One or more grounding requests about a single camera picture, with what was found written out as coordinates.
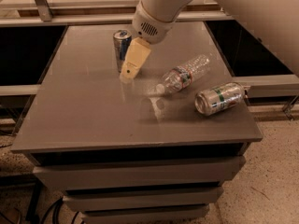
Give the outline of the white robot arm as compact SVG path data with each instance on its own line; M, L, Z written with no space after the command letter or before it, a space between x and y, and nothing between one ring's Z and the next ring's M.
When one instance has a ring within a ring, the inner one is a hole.
M150 44L164 40L192 0L140 0L132 25ZM214 0L299 76L299 0Z

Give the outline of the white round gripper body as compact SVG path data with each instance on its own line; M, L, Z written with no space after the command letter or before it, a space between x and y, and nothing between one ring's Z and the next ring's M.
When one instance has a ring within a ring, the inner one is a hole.
M138 35L150 44L157 44L164 40L172 29L176 20L176 11L170 6L146 6L139 2L132 25Z

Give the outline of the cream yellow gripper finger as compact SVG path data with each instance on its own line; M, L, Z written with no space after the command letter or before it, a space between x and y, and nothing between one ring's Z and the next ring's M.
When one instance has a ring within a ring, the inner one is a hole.
M151 52L150 44L143 38L134 38L126 52L125 60L121 68L121 80L133 80Z

